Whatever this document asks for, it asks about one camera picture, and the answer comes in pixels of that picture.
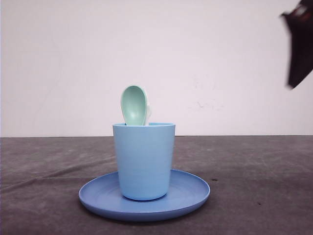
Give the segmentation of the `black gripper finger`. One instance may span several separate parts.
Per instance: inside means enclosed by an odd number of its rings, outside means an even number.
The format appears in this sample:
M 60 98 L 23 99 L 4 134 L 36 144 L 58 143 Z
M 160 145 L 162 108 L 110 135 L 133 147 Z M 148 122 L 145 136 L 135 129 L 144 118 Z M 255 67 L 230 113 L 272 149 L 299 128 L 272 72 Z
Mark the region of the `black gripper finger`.
M 294 89 L 313 71 L 313 1 L 301 0 L 291 12 L 280 17 L 291 36 L 287 85 Z

